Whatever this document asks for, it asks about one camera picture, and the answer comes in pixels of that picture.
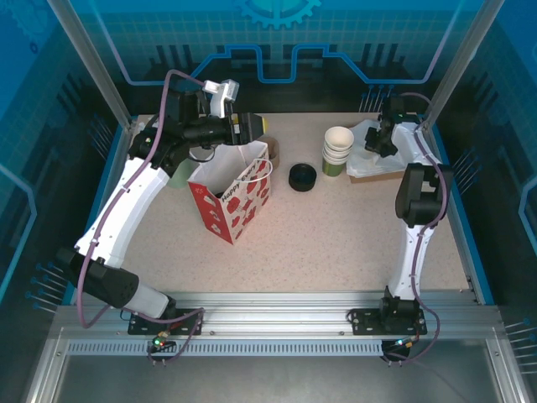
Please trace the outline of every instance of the metal rod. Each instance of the metal rod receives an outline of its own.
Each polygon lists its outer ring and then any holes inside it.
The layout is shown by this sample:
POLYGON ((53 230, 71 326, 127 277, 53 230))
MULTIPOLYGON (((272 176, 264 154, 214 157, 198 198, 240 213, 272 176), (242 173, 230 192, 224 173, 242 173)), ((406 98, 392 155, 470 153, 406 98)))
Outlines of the metal rod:
POLYGON ((104 156, 104 154, 102 153, 102 151, 101 151, 101 150, 99 149, 99 147, 98 147, 98 146, 96 146, 96 143, 95 143, 95 142, 93 142, 92 144, 94 144, 94 147, 93 147, 93 149, 94 149, 94 150, 95 150, 95 151, 96 151, 96 152, 97 152, 97 153, 98 153, 98 154, 99 154, 99 155, 100 155, 100 156, 101 156, 101 157, 102 157, 102 158, 103 158, 104 160, 106 160, 106 159, 107 159, 107 157, 105 157, 105 156, 104 156))
POLYGON ((55 266, 53 262, 49 262, 49 263, 47 263, 47 267, 48 267, 49 269, 56 269, 56 270, 58 270, 58 271, 60 271, 60 272, 62 272, 62 273, 64 272, 64 270, 60 269, 58 266, 55 266))
POLYGON ((472 166, 472 162, 470 160, 462 161, 459 165, 457 165, 456 167, 453 167, 453 171, 454 171, 453 175, 457 178, 462 172, 462 170, 464 168, 467 168, 468 166, 472 166))
POLYGON ((55 300, 58 300, 59 302, 62 302, 61 298, 59 298, 58 296, 53 296, 52 294, 49 294, 48 292, 45 292, 45 290, 43 290, 42 288, 39 288, 37 290, 37 295, 38 296, 48 296, 49 298, 54 298, 55 300))
POLYGON ((104 154, 108 154, 108 147, 97 131, 94 132, 92 138, 93 141, 101 147, 101 151, 104 154))
POLYGON ((60 279, 60 280, 62 280, 62 281, 67 282, 67 280, 64 279, 61 275, 57 275, 56 273, 53 273, 52 271, 47 270, 45 267, 43 267, 43 266, 41 265, 41 263, 38 263, 37 266, 35 266, 35 269, 37 269, 37 271, 44 271, 45 273, 48 273, 48 274, 50 274, 50 275, 53 275, 53 276, 54 276, 55 278, 57 278, 57 279, 60 279))
POLYGON ((463 183, 464 181, 466 181, 466 179, 468 179, 468 176, 469 176, 469 175, 473 175, 475 171, 476 171, 475 169, 470 168, 470 169, 468 170, 468 172, 467 172, 464 176, 462 176, 462 177, 457 177, 457 178, 456 178, 456 183, 457 183, 457 185, 458 185, 459 187, 461 187, 461 186, 462 186, 462 183, 463 183))
POLYGON ((533 346, 517 347, 517 348, 513 348, 513 350, 527 350, 528 348, 535 348, 535 347, 537 347, 537 344, 534 344, 533 346))
POLYGON ((32 305, 32 307, 34 309, 42 309, 43 311, 47 311, 47 312, 50 312, 50 313, 54 313, 56 314, 56 311, 53 311, 49 308, 45 308, 44 306, 41 306, 40 304, 38 304, 37 302, 34 302, 34 304, 32 305))
POLYGON ((48 275, 43 276, 43 281, 50 281, 52 284, 56 284, 57 286, 59 286, 61 288, 65 288, 65 285, 60 284, 59 282, 52 280, 48 275))
POLYGON ((470 189, 476 183, 477 183, 477 178, 474 178, 472 183, 468 184, 468 186, 466 186, 464 189, 462 189, 461 195, 464 195, 468 191, 468 189, 470 189))
POLYGON ((366 99, 366 93, 365 92, 362 94, 362 100, 360 101, 360 107, 358 108, 359 112, 362 111, 362 105, 363 105, 363 100, 364 99, 366 99))
POLYGON ((114 135, 112 134, 110 129, 107 126, 105 126, 104 122, 101 119, 97 119, 97 122, 99 126, 101 126, 102 128, 103 134, 106 135, 108 142, 110 143, 110 145, 112 145, 112 142, 114 140, 114 135))
POLYGON ((42 283, 41 281, 38 281, 35 277, 32 277, 30 279, 30 284, 38 284, 38 285, 41 285, 42 287, 45 287, 45 288, 48 288, 49 290, 52 290, 54 292, 57 292, 59 294, 63 294, 64 291, 60 291, 60 290, 57 290, 55 289, 54 287, 51 287, 50 285, 46 285, 45 283, 42 283))
POLYGON ((375 100, 376 97, 377 97, 377 94, 375 93, 371 94, 371 102, 369 103, 368 113, 371 112, 371 108, 373 107, 373 101, 375 100))
POLYGON ((95 136, 91 136, 91 139, 92 139, 91 145, 93 146, 93 148, 99 151, 103 156, 106 155, 107 154, 106 149, 102 146, 101 143, 97 141, 95 136))
POLYGON ((477 48, 482 43, 491 25, 500 11, 505 0, 488 0, 483 2, 472 22, 472 26, 462 41, 459 50, 456 52, 453 61, 447 69, 438 89, 433 96, 431 106, 427 108, 425 115, 426 128, 432 127, 436 119, 440 116, 442 109, 450 99, 453 90, 461 79, 468 64, 473 59, 477 48))
POLYGON ((509 340, 511 343, 518 343, 518 342, 525 342, 526 340, 530 340, 530 342, 535 341, 535 335, 532 333, 527 338, 517 338, 516 340, 509 340))
POLYGON ((91 42, 89 35, 84 29, 80 18, 76 14, 76 11, 73 9, 70 2, 62 0, 47 1, 58 18, 58 21, 60 21, 65 33, 69 37, 70 42, 75 47, 76 52, 82 59, 91 78, 93 78, 97 88, 99 88, 102 97, 112 110, 114 117, 123 128, 126 128, 131 119, 130 113, 125 106, 121 95, 119 95, 112 78, 108 74, 107 68, 104 66, 104 63, 102 63, 101 57, 91 42))
POLYGON ((517 332, 511 332, 511 333, 507 333, 507 334, 508 334, 508 336, 511 336, 513 334, 520 334, 520 333, 524 333, 524 332, 530 332, 530 331, 535 330, 535 329, 537 329, 537 327, 529 327, 529 328, 524 329, 524 330, 519 330, 517 332))
POLYGON ((533 354, 524 354, 524 355, 515 355, 514 356, 516 359, 526 359, 528 357, 537 357, 537 353, 533 353, 533 354))
POLYGON ((388 86, 388 95, 386 96, 386 98, 389 98, 389 94, 392 93, 392 90, 395 88, 395 85, 394 84, 390 84, 388 86))
POLYGON ((103 133, 101 130, 97 130, 97 137, 101 140, 101 142, 105 145, 107 149, 110 149, 110 146, 112 145, 112 142, 107 137, 105 133, 103 133))
POLYGON ((456 166, 458 166, 462 161, 468 158, 469 154, 470 152, 468 151, 468 149, 465 149, 464 151, 462 151, 461 156, 457 158, 457 160, 451 165, 451 168, 455 169, 456 166))
POLYGON ((458 172, 457 172, 457 173, 456 173, 456 177, 459 177, 459 178, 462 177, 462 175, 464 175, 464 173, 465 173, 467 170, 469 170, 470 168, 472 168, 474 162, 476 162, 476 161, 474 160, 474 161, 468 163, 467 167, 464 169, 463 172, 461 172, 461 173, 458 173, 458 172))
POLYGON ((452 166, 453 170, 454 170, 455 172, 457 172, 458 170, 461 170, 462 167, 465 166, 465 165, 467 164, 467 163, 466 163, 466 160, 468 159, 468 157, 469 157, 470 155, 472 155, 472 152, 471 152, 471 151, 468 152, 468 154, 466 154, 466 156, 465 156, 462 160, 460 160, 460 161, 458 162, 457 165, 453 165, 453 166, 452 166))
POLYGON ((520 326, 520 325, 526 325, 529 326, 529 318, 525 317, 522 322, 513 323, 512 325, 505 326, 506 329, 509 329, 510 327, 520 326))
POLYGON ((464 185, 467 184, 469 181, 471 181, 477 175, 477 172, 479 172, 480 170, 481 170, 481 167, 477 168, 476 170, 473 171, 473 173, 470 174, 470 176, 467 176, 466 179, 461 180, 462 185, 459 185, 459 187, 464 187, 464 185))
POLYGON ((39 298, 38 296, 32 295, 30 291, 26 291, 24 296, 26 297, 27 300, 29 300, 30 298, 34 298, 36 301, 44 302, 45 304, 58 306, 58 304, 55 304, 54 302, 50 302, 50 301, 44 300, 43 298, 39 298))
POLYGON ((383 94, 381 96, 382 100, 380 101, 380 103, 378 104, 378 109, 377 109, 377 112, 380 112, 381 109, 383 108, 383 104, 384 104, 384 99, 386 99, 386 94, 383 94))
POLYGON ((377 110, 377 102, 380 99, 380 93, 382 92, 383 88, 384 88, 384 85, 382 84, 378 86, 378 94, 377 94, 377 99, 375 99, 375 106, 373 107, 373 111, 377 110))
POLYGON ((374 85, 370 85, 369 86, 369 92, 368 92, 368 97, 366 98, 366 103, 364 105, 364 107, 367 109, 368 107, 368 102, 369 102, 369 96, 371 95, 371 90, 374 88, 375 86, 374 85))

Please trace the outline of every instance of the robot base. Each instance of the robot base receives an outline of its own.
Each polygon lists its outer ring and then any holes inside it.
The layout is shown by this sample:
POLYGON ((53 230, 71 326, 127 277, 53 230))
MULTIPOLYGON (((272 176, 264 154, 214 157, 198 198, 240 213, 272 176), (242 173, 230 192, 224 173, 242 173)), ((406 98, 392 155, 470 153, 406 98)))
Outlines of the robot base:
MULTIPOLYGON (((194 311, 194 308, 177 309, 175 310, 175 314, 173 317, 182 317, 183 315, 186 315, 187 313, 192 311, 194 311)), ((175 326, 174 324, 169 334, 172 336, 188 336, 190 334, 190 331, 192 330, 192 327, 196 324, 197 317, 197 315, 193 315, 192 317, 185 319, 183 322, 178 322, 177 325, 179 326, 175 326)), ((128 323, 127 333, 134 336, 154 336, 159 332, 168 330, 169 327, 170 325, 162 325, 160 323, 149 322, 145 319, 142 319, 141 317, 137 317, 136 315, 131 315, 130 321, 128 323)), ((200 334, 201 323, 194 332, 195 336, 199 336, 200 334)))
POLYGON ((378 309, 352 309, 347 313, 354 336, 419 336, 427 334, 423 311, 416 300, 391 296, 388 287, 378 309))

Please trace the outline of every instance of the white paper cup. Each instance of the white paper cup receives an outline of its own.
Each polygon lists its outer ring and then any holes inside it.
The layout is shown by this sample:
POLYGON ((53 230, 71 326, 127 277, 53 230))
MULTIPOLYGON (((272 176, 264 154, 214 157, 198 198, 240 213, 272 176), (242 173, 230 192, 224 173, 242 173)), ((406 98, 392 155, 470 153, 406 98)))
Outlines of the white paper cup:
POLYGON ((351 149, 352 148, 346 151, 334 151, 333 149, 328 147, 326 144, 325 144, 325 147, 323 147, 323 151, 326 153, 326 155, 328 155, 329 157, 334 157, 334 158, 347 157, 351 153, 351 149))
POLYGON ((334 151, 346 151, 354 143, 354 134, 348 128, 335 126, 329 128, 325 133, 325 146, 334 151))
POLYGON ((330 157, 330 155, 326 155, 326 153, 323 151, 322 158, 325 159, 327 162, 331 163, 332 165, 342 165, 347 162, 349 156, 343 158, 333 158, 330 157))

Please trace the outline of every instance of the paper bag handle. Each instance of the paper bag handle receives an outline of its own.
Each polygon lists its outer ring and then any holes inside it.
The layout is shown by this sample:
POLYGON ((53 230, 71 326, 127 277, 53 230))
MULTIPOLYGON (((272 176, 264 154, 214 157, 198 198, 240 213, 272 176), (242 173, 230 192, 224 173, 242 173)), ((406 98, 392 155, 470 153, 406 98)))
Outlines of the paper bag handle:
POLYGON ((257 178, 257 179, 254 179, 253 181, 240 181, 239 179, 234 179, 234 181, 236 182, 241 182, 241 183, 252 183, 252 182, 258 182, 258 181, 262 181, 263 179, 265 178, 268 178, 270 176, 270 174, 272 174, 272 170, 273 170, 273 165, 272 165, 272 162, 270 160, 267 160, 265 158, 254 158, 253 159, 254 161, 267 161, 269 164, 270 164, 270 170, 268 171, 268 174, 261 177, 261 178, 257 178))

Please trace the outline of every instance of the green cup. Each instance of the green cup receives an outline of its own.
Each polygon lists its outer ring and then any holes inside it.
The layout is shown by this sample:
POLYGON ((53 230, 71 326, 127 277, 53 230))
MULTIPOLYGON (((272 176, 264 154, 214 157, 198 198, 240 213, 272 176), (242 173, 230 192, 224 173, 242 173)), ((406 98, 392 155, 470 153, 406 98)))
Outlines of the green cup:
POLYGON ((347 159, 343 161, 329 160, 328 157, 322 156, 322 173, 328 176, 338 176, 343 172, 347 159))
POLYGON ((179 164, 177 170, 175 170, 174 175, 169 178, 168 183, 166 184, 169 187, 174 187, 175 189, 182 189, 188 185, 188 178, 194 172, 195 166, 194 163, 190 160, 184 160, 179 164))

